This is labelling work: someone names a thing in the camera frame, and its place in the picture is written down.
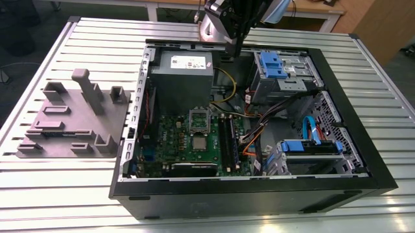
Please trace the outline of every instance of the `white label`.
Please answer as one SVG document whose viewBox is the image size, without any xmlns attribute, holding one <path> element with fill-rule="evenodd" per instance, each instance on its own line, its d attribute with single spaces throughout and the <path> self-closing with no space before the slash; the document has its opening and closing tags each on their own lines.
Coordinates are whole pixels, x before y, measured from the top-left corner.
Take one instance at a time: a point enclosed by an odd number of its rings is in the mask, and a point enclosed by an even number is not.
<svg viewBox="0 0 415 233">
<path fill-rule="evenodd" d="M 261 171 L 261 163 L 259 163 L 259 161 L 257 159 L 255 159 L 255 162 L 254 162 L 254 166 Z"/>
<path fill-rule="evenodd" d="M 170 67 L 173 69 L 207 69 L 207 59 L 206 57 L 173 56 Z"/>
<path fill-rule="evenodd" d="M 273 151 L 273 146 L 267 145 L 265 152 L 270 153 Z"/>
<path fill-rule="evenodd" d="M 295 72 L 297 70 L 294 69 L 294 67 L 285 67 L 286 72 Z"/>
<path fill-rule="evenodd" d="M 250 104 L 251 103 L 251 96 L 246 95 L 246 103 Z"/>
</svg>

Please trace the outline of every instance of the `aluminum slotted table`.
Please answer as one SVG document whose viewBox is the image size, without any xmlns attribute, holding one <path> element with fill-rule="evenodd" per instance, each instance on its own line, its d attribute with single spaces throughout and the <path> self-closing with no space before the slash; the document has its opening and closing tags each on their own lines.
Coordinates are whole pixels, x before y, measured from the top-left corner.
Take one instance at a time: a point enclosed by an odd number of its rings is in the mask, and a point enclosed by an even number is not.
<svg viewBox="0 0 415 233">
<path fill-rule="evenodd" d="M 115 159 L 19 159 L 17 147 L 43 105 L 46 83 L 57 81 L 79 89 L 71 72 L 87 68 L 101 89 L 117 85 L 134 91 L 147 38 L 197 41 L 198 26 L 75 17 L 67 23 L 0 130 L 0 231 L 415 230 L 415 112 L 361 40 L 347 34 L 255 29 L 246 43 L 323 51 L 400 185 L 385 195 L 326 214 L 137 221 L 118 201 L 109 199 Z"/>
</svg>

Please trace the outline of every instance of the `ram slot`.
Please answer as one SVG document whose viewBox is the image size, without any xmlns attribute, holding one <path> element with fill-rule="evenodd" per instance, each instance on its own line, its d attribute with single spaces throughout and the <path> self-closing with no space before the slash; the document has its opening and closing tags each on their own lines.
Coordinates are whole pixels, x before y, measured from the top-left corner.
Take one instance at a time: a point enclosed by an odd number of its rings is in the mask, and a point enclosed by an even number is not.
<svg viewBox="0 0 415 233">
<path fill-rule="evenodd" d="M 222 169 L 225 172 L 231 172 L 231 148 L 227 140 L 227 121 L 225 115 L 221 116 L 218 122 L 219 128 L 219 146 L 221 146 L 221 155 L 222 155 Z"/>
<path fill-rule="evenodd" d="M 233 115 L 230 115 L 229 121 L 227 121 L 227 129 L 229 129 L 229 145 L 231 147 L 231 163 L 233 163 L 233 169 L 239 169 L 239 155 L 238 155 L 238 143 L 237 143 L 237 133 L 235 133 L 235 127 L 234 127 L 234 120 Z"/>
</svg>

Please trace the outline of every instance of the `green circuit board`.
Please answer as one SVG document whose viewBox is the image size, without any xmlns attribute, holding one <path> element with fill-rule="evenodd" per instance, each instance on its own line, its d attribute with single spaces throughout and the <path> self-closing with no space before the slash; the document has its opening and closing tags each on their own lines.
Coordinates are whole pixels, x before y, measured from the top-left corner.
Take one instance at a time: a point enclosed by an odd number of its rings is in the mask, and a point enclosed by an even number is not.
<svg viewBox="0 0 415 233">
<path fill-rule="evenodd" d="M 206 116 L 194 116 L 193 126 L 206 127 Z M 145 163 L 146 176 L 162 177 L 163 163 L 213 163 L 218 165 L 217 176 L 242 176 L 250 173 L 249 160 L 241 163 L 241 169 L 233 172 L 223 171 L 222 153 L 219 144 L 219 117 L 210 117 L 210 133 L 190 133 L 190 115 L 162 116 L 159 124 L 159 139 L 154 154 L 154 161 Z M 234 118 L 237 136 L 243 134 L 243 119 Z"/>
</svg>

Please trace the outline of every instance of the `floor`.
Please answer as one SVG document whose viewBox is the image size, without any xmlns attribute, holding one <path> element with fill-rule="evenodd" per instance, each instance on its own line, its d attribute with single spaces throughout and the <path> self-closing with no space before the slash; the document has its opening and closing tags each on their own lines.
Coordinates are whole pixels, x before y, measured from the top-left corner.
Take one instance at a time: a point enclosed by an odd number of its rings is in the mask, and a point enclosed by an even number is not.
<svg viewBox="0 0 415 233">
<path fill-rule="evenodd" d="M 41 25 L 30 28 L 37 42 L 37 51 L 26 57 L 14 57 L 0 48 L 0 66 L 18 62 L 42 63 L 70 16 L 149 20 L 147 10 L 143 7 L 62 3 L 62 11 L 54 12 L 46 1 L 35 1 L 35 6 L 43 21 Z M 186 23 L 193 23 L 195 15 L 195 11 L 191 10 L 177 12 L 177 10 L 159 9 L 158 13 L 159 21 Z M 37 70 L 38 65 L 34 64 L 5 68 L 13 82 L 10 85 L 0 84 L 0 126 L 7 120 Z M 415 106 L 415 92 L 413 91 L 415 88 L 415 79 L 413 79 L 415 58 L 409 58 L 400 53 L 386 66 L 386 72 Z"/>
</svg>

